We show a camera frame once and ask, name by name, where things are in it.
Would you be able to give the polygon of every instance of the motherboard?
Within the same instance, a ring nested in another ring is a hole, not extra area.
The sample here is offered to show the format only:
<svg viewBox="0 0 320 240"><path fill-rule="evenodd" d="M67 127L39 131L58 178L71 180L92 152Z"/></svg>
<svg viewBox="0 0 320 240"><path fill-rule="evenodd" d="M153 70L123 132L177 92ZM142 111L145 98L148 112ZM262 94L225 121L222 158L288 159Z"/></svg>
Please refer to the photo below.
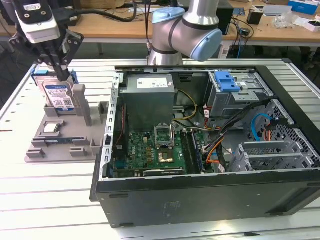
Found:
<svg viewBox="0 0 320 240"><path fill-rule="evenodd" d="M115 177L200 173L203 170L200 150L204 145L200 131L130 132L127 155L115 160Z"/></svg>

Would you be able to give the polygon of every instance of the white box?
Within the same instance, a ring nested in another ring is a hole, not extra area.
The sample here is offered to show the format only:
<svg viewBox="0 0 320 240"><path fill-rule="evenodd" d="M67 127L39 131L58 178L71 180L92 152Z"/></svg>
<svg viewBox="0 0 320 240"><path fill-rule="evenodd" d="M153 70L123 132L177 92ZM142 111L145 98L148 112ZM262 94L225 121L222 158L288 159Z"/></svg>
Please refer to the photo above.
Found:
<svg viewBox="0 0 320 240"><path fill-rule="evenodd" d="M304 25L304 28L314 33L320 32L320 21L310 20Z"/></svg>

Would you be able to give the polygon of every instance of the wooden table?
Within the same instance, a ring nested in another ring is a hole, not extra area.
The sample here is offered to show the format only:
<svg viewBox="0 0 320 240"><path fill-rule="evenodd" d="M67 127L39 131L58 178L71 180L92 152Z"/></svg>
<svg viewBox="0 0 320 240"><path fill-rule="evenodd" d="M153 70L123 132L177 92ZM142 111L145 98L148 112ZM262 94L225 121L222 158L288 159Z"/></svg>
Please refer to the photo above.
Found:
<svg viewBox="0 0 320 240"><path fill-rule="evenodd" d="M237 1L229 1L235 8L244 8L249 10L251 4ZM254 0L253 5L265 5L260 0ZM124 12L125 9L120 9L118 12ZM118 13L114 14L123 18L129 17L132 13ZM294 14L307 19L314 19L314 15L307 15L298 12ZM248 11L246 16L235 16L238 19L245 21L248 17ZM81 33L85 36L85 43L146 43L146 29L145 29L145 17L139 16L134 22L123 23L110 19L106 19L100 15L84 15L79 21L77 26L70 29L74 32ZM248 45L252 46L296 46L296 47L320 47L320 33L310 32L309 30L296 26L295 28L282 28L276 29L272 26L273 17L262 16L259 25L252 25L254 28L254 35L248 41ZM2 19L7 30L14 34L16 29L14 26L8 26ZM149 23L149 38L152 38L152 24ZM228 35L223 36L222 47L219 57L226 58L230 46L237 37L237 31L234 25L231 25L228 31ZM3 27L0 25L0 40L6 41L9 38Z"/></svg>

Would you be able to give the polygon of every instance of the aluminum table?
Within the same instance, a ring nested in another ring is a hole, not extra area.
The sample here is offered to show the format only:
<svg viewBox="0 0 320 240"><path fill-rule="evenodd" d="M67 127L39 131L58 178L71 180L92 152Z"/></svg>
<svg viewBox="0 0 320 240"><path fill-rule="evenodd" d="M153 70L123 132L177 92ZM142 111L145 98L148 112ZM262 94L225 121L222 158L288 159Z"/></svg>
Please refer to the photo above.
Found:
<svg viewBox="0 0 320 240"><path fill-rule="evenodd" d="M91 106L108 101L115 66L145 60L74 60L70 69L86 86ZM320 92L293 64L281 59L224 59L186 65L264 65L320 128ZM292 216L112 229L98 202L90 202L94 162L25 163L45 114L45 99L30 78L33 65L0 111L0 239L319 239L320 199Z"/></svg>

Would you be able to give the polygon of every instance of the small chip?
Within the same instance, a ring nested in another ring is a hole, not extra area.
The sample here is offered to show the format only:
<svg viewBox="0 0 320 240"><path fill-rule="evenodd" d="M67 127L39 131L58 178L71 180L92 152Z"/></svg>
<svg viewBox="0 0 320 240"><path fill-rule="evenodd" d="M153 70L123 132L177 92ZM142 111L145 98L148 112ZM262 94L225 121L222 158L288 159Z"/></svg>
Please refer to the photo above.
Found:
<svg viewBox="0 0 320 240"><path fill-rule="evenodd" d="M172 150L163 150L158 153L159 163L173 163L173 152Z"/></svg>
<svg viewBox="0 0 320 240"><path fill-rule="evenodd" d="M59 127L59 123L47 123L44 127L43 132L45 134L52 134L57 131L58 127Z"/></svg>

